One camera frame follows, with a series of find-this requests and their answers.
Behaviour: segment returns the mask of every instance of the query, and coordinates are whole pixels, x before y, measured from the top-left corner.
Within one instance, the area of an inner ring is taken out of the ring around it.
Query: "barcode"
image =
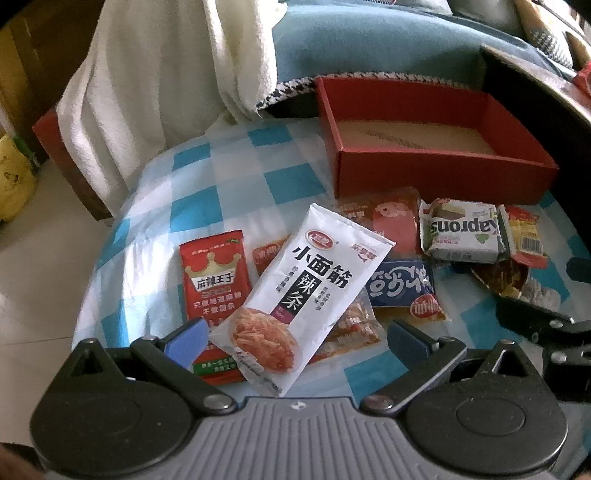
[[[536,254],[542,253],[542,243],[535,239],[525,236],[521,239],[521,248],[520,250],[524,252],[533,252]]]
[[[470,261],[472,260],[472,254],[462,253],[462,252],[451,252],[447,254],[447,260],[452,261]]]

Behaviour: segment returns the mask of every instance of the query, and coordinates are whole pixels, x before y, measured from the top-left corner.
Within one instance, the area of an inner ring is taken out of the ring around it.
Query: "houndstooth trim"
[[[573,68],[573,59],[570,52],[565,51],[563,42],[558,40],[557,37],[540,30],[531,30],[530,33],[534,47],[539,48],[549,59],[554,60],[556,63],[560,63],[569,69]]]
[[[321,75],[331,78],[377,78],[377,79],[394,79],[407,80],[409,82],[424,82],[424,83],[438,83],[440,85],[447,85],[450,87],[468,89],[467,85],[463,83],[454,82],[440,77],[432,77],[430,75],[415,75],[413,73],[388,73],[388,72],[353,72],[353,73],[329,73]],[[316,90],[314,81],[317,77],[302,77],[300,79],[289,80],[288,82],[281,82],[277,84],[277,88],[271,92],[262,102],[257,103],[256,109],[261,110],[268,106],[287,100],[288,98],[297,97],[304,93],[314,92]]]

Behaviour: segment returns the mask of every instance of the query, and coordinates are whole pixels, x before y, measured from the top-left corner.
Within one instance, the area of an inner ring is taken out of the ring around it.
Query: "blue snack package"
[[[412,323],[445,320],[431,278],[433,272],[424,260],[383,261],[366,283],[371,305],[388,307],[388,317],[396,315]]]

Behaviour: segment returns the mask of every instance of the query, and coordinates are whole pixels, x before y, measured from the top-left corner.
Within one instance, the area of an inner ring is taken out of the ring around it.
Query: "sandwich cookie package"
[[[313,203],[210,341],[232,355],[260,394],[284,396],[394,245]]]
[[[421,247],[440,260],[493,264],[505,251],[494,205],[436,199],[421,202]]]

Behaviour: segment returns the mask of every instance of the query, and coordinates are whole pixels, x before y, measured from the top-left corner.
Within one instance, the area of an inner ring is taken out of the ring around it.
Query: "yellow bag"
[[[33,196],[36,184],[28,159],[4,135],[0,138],[0,220],[15,218]]]

